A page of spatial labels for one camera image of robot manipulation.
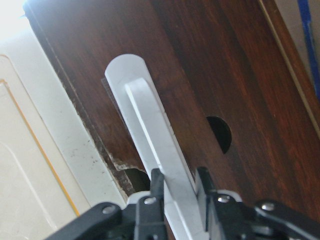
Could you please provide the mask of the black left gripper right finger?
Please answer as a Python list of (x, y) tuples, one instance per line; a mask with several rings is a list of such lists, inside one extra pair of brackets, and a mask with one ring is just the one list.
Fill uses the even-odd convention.
[(245, 205), (235, 192), (217, 190), (206, 167), (195, 174), (204, 231), (211, 240), (318, 240), (320, 224), (275, 200)]

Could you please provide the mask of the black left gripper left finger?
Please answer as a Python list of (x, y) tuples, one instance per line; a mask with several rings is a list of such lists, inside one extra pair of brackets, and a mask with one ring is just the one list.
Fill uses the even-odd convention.
[(164, 175), (151, 171), (150, 194), (121, 209), (102, 202), (57, 232), (51, 240), (165, 240)]

